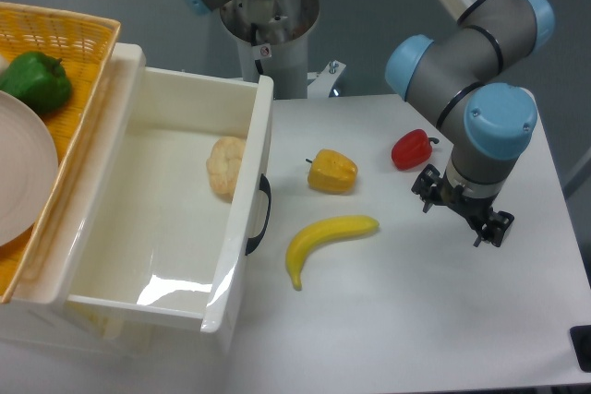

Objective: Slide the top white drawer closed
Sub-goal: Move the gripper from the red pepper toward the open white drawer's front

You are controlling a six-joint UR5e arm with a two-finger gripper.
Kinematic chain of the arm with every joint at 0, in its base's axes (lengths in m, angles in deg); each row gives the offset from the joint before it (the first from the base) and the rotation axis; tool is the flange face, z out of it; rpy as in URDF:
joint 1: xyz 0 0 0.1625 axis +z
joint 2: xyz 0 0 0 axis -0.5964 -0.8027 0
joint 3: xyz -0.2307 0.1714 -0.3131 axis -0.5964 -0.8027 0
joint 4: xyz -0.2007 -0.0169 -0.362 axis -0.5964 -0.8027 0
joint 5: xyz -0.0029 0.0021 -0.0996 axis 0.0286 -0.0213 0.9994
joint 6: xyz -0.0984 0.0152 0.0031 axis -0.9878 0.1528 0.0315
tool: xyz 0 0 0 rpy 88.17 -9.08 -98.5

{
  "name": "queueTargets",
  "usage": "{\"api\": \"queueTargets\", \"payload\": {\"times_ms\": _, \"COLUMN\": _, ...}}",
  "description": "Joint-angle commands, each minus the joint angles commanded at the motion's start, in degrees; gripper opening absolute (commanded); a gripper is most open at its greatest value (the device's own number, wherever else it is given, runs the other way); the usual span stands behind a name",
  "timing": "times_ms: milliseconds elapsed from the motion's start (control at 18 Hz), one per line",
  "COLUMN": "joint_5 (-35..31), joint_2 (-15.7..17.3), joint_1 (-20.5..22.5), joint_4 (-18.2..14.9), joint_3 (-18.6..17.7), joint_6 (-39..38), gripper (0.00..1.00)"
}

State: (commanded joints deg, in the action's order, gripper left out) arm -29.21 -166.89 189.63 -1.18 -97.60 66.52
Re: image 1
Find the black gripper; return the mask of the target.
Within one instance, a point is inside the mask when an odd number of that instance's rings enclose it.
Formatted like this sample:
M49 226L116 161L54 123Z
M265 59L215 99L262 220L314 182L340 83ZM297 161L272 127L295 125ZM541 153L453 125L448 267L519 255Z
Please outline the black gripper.
M433 206L443 205L465 219L476 232L474 247L481 243L501 247L514 222L511 213L492 208L501 183L484 185L460 179L457 175L451 179L446 174L440 177L439 170L428 164L414 181L411 192L423 202L424 213Z

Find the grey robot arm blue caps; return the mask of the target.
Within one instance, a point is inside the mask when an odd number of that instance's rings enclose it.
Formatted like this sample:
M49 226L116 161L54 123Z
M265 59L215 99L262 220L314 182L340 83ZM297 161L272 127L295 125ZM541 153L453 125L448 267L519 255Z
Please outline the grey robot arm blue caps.
M279 99L310 96L308 35L319 0L185 0L199 15L218 11L238 47L246 81L273 79ZM555 29L547 0L440 0L458 25L444 42L400 43L384 77L391 89L452 142L443 172L428 166L413 192L426 207L464 218L479 242L500 245L513 216L493 202L537 124L534 99L497 81L538 50Z

